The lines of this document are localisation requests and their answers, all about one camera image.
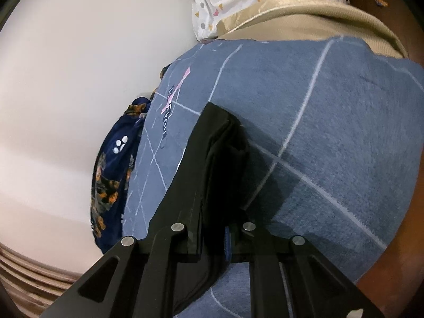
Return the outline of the black pants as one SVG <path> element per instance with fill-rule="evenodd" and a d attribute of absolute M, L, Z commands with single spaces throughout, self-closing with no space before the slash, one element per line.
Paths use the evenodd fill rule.
<path fill-rule="evenodd" d="M 224 255 L 225 228 L 254 234 L 249 262 L 251 312 L 270 317 L 272 289 L 280 269 L 269 234 L 246 212 L 251 174 L 249 145 L 240 121 L 208 103 L 189 137 L 182 162 L 149 224 L 149 257 L 144 266 L 135 317 L 171 317 L 201 297 L 221 277 L 230 262 Z M 202 202 L 199 261 L 182 261 L 185 236 L 178 215 L 197 192 Z"/>

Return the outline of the navy dog print blanket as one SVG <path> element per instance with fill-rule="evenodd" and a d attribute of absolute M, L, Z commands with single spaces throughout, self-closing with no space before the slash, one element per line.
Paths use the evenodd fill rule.
<path fill-rule="evenodd" d="M 148 98 L 133 100 L 111 127 L 95 160 L 91 180 L 91 230 L 102 253 L 122 238 L 129 180 L 150 105 Z"/>

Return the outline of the beige pleated curtain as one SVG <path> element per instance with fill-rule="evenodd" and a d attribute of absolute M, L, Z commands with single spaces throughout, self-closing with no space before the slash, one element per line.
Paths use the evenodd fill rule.
<path fill-rule="evenodd" d="M 25 317 L 39 317 L 80 277 L 1 245 L 1 283 Z"/>

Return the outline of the blue grid bed sheet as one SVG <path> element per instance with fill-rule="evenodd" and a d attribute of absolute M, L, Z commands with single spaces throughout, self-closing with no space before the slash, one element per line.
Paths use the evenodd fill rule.
<path fill-rule="evenodd" d="M 138 145 L 123 233 L 143 238 L 207 103 L 233 113 L 251 145 L 243 201 L 276 236 L 304 236 L 396 317 L 423 277 L 383 261 L 397 232 L 423 233 L 413 193 L 423 153 L 423 68 L 361 39 L 216 40 L 166 69 Z"/>

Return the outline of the beige quilted mattress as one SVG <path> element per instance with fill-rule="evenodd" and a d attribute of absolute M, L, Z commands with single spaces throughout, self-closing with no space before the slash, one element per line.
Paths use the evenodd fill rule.
<path fill-rule="evenodd" d="M 347 36 L 362 39 L 371 51 L 409 58 L 398 36 L 375 16 L 332 0 L 266 0 L 218 22 L 218 38 L 257 41 L 321 41 Z"/>

